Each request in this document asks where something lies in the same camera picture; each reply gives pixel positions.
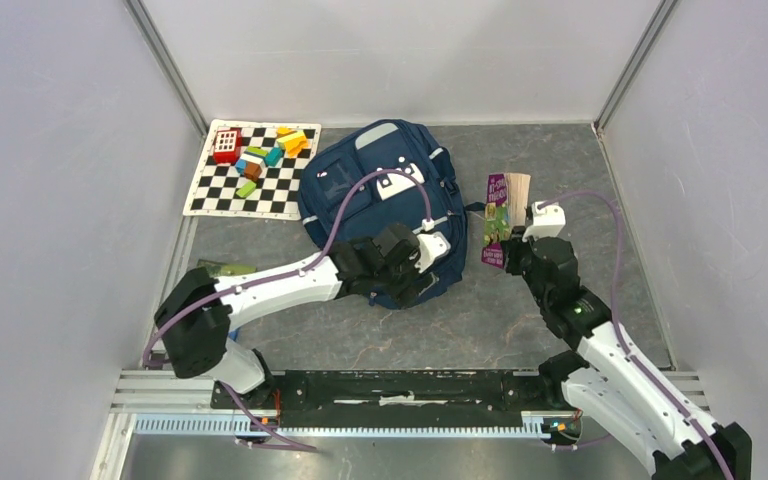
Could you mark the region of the green toy block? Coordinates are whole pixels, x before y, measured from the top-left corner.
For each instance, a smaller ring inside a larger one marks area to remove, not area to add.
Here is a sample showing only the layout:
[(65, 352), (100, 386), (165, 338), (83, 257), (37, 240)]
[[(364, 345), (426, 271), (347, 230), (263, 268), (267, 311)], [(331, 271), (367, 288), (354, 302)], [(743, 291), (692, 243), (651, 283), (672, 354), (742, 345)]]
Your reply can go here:
[(235, 191), (235, 196), (240, 199), (247, 199), (257, 189), (257, 183), (245, 179)]

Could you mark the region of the red grid toy block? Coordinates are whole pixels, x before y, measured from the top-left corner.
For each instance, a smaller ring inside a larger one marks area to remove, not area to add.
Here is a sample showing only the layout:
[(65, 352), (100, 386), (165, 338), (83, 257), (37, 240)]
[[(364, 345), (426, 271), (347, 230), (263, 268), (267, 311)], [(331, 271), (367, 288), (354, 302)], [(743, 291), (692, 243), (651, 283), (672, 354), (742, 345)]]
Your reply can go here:
[(217, 165), (235, 164), (242, 151), (242, 133), (239, 128), (218, 130), (214, 137), (213, 158)]

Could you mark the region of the yellow orange toy blocks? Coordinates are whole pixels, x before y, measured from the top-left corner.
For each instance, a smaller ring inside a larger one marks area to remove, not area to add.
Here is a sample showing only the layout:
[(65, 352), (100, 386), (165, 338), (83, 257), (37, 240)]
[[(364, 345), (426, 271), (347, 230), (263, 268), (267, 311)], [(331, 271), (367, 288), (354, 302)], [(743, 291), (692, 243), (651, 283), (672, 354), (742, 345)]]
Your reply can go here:
[(285, 157), (296, 158), (309, 146), (307, 136), (303, 130), (295, 130), (288, 127), (276, 129), (275, 144), (283, 151)]

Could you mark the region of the purple Treehouse book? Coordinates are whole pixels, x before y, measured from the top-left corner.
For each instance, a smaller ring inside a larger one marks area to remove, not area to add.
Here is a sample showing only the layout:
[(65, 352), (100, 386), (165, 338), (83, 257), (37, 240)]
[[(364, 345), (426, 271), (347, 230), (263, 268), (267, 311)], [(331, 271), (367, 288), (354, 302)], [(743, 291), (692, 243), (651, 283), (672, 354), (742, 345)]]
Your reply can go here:
[(502, 268), (501, 243), (515, 227), (526, 223), (531, 176), (524, 173), (494, 173), (488, 177), (484, 206), (481, 261)]

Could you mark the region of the navy blue student backpack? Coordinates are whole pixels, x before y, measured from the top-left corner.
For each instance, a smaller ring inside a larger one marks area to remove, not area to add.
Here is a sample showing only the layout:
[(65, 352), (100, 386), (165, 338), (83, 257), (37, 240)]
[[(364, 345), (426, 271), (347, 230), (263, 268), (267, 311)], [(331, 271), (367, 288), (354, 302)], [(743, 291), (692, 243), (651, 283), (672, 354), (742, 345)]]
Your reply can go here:
[[(347, 270), (342, 295), (405, 309), (443, 295), (463, 278), (468, 219), (449, 151), (428, 128), (406, 120), (378, 120), (322, 150), (302, 172), (298, 208), (304, 228)], [(402, 224), (421, 233), (432, 218), (450, 251), (425, 272), (399, 275), (376, 265), (373, 237)]]

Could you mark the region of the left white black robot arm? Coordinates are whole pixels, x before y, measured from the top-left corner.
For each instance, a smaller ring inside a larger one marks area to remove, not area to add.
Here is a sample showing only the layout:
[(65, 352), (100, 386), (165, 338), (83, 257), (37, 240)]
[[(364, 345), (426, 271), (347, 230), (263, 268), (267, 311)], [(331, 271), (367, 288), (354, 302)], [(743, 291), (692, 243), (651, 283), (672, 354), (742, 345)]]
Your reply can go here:
[(345, 296), (388, 295), (408, 306), (432, 266), (450, 253), (440, 232), (392, 224), (375, 237), (334, 241), (295, 263), (247, 275), (188, 271), (159, 307), (155, 322), (179, 379), (208, 376), (250, 407), (266, 405), (274, 381), (263, 359), (230, 337), (245, 324), (308, 303)]

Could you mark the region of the blue brown toy blocks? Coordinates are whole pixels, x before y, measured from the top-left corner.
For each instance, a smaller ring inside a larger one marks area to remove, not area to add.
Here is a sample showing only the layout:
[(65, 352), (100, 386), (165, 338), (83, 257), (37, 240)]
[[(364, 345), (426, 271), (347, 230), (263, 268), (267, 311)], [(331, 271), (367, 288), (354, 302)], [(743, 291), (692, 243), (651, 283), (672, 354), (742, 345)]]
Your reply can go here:
[(270, 167), (275, 167), (284, 157), (284, 151), (280, 147), (264, 149), (261, 147), (247, 147), (235, 163), (237, 172), (252, 182), (259, 180)]

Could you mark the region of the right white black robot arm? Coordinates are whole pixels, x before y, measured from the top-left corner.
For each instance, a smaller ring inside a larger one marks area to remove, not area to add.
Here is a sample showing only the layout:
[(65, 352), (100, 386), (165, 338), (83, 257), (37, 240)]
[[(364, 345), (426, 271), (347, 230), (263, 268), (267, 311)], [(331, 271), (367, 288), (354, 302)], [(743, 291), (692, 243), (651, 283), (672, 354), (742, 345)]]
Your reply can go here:
[(526, 282), (548, 329), (569, 347), (545, 361), (540, 400), (595, 420), (653, 479), (748, 479), (752, 440), (722, 425), (671, 383), (580, 279), (572, 244), (515, 228), (504, 269)]

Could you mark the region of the black white checkered mat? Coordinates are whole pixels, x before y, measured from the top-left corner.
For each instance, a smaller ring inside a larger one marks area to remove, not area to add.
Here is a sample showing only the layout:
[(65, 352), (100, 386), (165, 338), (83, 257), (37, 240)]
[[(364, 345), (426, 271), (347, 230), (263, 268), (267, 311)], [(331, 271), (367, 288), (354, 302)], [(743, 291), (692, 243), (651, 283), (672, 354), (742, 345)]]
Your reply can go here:
[[(304, 168), (316, 155), (322, 126), (316, 123), (275, 123), (215, 119), (196, 164), (184, 202), (185, 216), (249, 217), (297, 221), (301, 218), (298, 197)], [(285, 156), (274, 166), (265, 165), (252, 180), (235, 163), (214, 159), (221, 132), (239, 133), (239, 155), (268, 152), (278, 146), (280, 132), (301, 132), (307, 146), (295, 156)]]

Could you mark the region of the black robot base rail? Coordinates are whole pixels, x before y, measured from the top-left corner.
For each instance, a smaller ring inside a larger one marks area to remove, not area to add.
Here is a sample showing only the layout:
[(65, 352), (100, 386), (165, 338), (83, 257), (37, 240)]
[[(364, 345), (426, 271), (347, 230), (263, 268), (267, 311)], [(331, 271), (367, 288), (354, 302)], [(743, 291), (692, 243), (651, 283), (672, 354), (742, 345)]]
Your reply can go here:
[(582, 414), (529, 370), (287, 370), (240, 398), (286, 428), (516, 427), (522, 414)]

